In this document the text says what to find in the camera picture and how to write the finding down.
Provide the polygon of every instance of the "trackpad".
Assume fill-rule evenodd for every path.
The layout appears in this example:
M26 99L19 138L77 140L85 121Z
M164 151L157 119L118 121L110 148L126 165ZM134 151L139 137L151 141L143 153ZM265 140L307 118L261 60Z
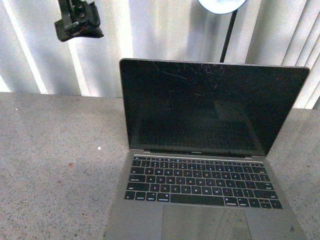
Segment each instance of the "trackpad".
M163 206L162 240L251 240L242 209Z

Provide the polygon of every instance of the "white blinds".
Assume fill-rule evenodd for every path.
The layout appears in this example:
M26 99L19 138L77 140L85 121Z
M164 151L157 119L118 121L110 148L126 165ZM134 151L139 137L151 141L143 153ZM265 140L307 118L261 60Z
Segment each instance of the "white blinds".
M231 14L197 0L96 0L105 37L57 39L58 0L0 0L0 92L121 97L121 58L218 62ZM225 62L306 66L296 108L320 96L320 1L248 0Z

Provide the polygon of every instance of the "laptop lid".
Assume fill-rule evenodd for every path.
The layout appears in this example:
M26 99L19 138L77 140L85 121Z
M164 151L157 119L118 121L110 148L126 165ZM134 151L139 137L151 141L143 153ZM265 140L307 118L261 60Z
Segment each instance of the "laptop lid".
M265 157L306 67L122 59L131 150Z

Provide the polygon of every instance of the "gray countertop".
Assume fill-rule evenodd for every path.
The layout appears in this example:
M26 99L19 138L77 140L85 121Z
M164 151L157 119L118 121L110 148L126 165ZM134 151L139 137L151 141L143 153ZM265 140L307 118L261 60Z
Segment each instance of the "gray countertop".
M320 111L293 109L268 159L320 239ZM122 99L0 93L0 239L101 239L128 152Z

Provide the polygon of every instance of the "space bar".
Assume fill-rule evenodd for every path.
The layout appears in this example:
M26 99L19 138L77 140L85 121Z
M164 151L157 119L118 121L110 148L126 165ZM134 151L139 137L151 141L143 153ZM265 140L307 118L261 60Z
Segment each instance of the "space bar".
M224 206L225 201L220 196L203 196L203 195L187 195L187 194L171 194L171 203L179 204L204 204Z

